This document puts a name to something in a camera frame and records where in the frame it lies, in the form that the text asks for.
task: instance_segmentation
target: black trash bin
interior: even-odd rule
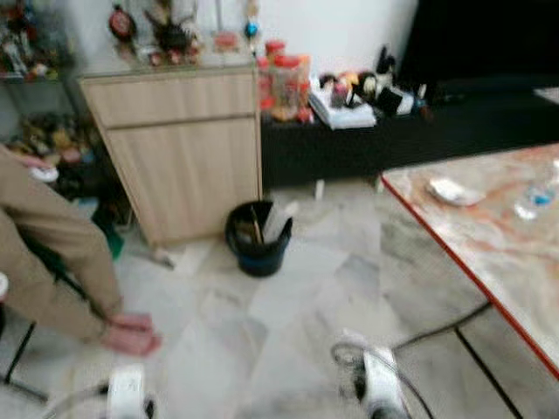
[[[235,224],[237,222],[251,223],[252,207],[260,228],[263,229],[272,205],[273,203],[270,201],[254,201],[239,205],[229,214],[225,225],[225,239],[229,248],[237,257],[239,268],[253,277],[273,275],[281,267],[283,255],[291,238],[293,219],[289,218],[278,240],[269,244],[247,243],[239,240]]]

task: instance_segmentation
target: red table trim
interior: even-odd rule
[[[486,295],[487,299],[499,310],[503,317],[510,323],[510,325],[516,330],[516,332],[528,343],[535,354],[540,358],[543,364],[547,367],[549,372],[559,380],[559,368],[555,363],[543,352],[543,349],[532,339],[530,334],[521,326],[521,324],[514,318],[514,316],[500,303],[500,301],[489,291],[489,289],[480,281],[480,279],[467,267],[467,265],[460,259],[460,257],[452,251],[452,249],[445,243],[445,241],[433,230],[429,224],[413,209],[410,203],[408,203],[403,196],[401,196],[396,188],[394,188],[390,182],[381,175],[381,180],[383,181],[386,189],[396,197],[396,199],[415,217],[418,222],[424,226],[424,228],[431,234],[435,241],[448,253],[448,255],[456,262],[462,271],[478,286],[478,288]]]

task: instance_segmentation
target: wooden cabinet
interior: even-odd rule
[[[252,66],[81,86],[151,245],[219,233],[230,210],[260,198]]]

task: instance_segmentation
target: black cable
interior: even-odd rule
[[[435,419],[435,416],[431,412],[431,409],[429,409],[429,406],[427,405],[427,402],[421,396],[421,394],[419,393],[419,390],[413,385],[411,380],[404,373],[402,373],[398,368],[394,367],[392,364],[387,362],[382,356],[377,354],[374,349],[372,349],[370,347],[360,346],[356,343],[350,343],[350,342],[338,342],[338,343],[334,344],[332,346],[332,349],[330,349],[330,353],[332,354],[332,358],[334,358],[334,361],[337,364],[342,364],[342,365],[344,365],[344,367],[346,367],[349,363],[344,361],[340,356],[338,356],[337,351],[340,350],[340,349],[349,349],[349,350],[359,349],[360,351],[367,352],[367,353],[371,354],[372,356],[374,356],[375,358],[377,358],[379,361],[382,362],[382,364],[384,364],[384,366],[386,368],[388,368],[390,371],[392,371],[394,374],[396,374],[396,376],[398,377],[398,380],[400,380],[412,392],[412,394],[416,397],[416,399],[418,399],[419,403],[421,404],[422,408],[424,409],[424,411],[427,414],[427,416],[429,417],[429,419]]]
[[[93,388],[86,388],[73,395],[69,395],[62,401],[60,401],[56,406],[54,406],[43,419],[52,419],[53,417],[61,414],[62,412],[68,410],[78,403],[82,403],[87,399],[95,397],[97,395],[107,395],[108,394],[108,383],[104,382]]]
[[[435,330],[431,330],[430,332],[425,332],[425,333],[421,333],[418,334],[417,336],[414,336],[411,339],[408,339],[406,342],[402,342],[398,345],[396,345],[395,347],[392,348],[392,352],[398,352],[401,351],[402,349],[413,345],[415,343],[418,343],[420,340],[423,339],[427,339],[430,338],[432,336],[436,336],[438,334],[443,334],[446,332],[450,332],[451,330],[454,330],[456,327],[460,327],[462,325],[464,325],[465,323],[469,322],[470,320],[478,317],[480,314],[482,314],[484,311],[488,310],[489,308],[491,308],[493,305],[490,302],[485,302],[483,303],[481,306],[479,306],[478,308],[476,308],[475,310],[473,310],[472,312],[470,312],[469,314],[467,314],[466,316],[464,316],[461,319],[455,320],[452,323],[449,323],[445,326],[439,327]]]

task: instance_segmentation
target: marble table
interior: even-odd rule
[[[396,169],[382,179],[559,379],[559,199],[531,221],[514,212],[530,182],[552,175],[554,159],[559,144]],[[470,207],[442,203],[426,190],[441,176],[487,197]]]

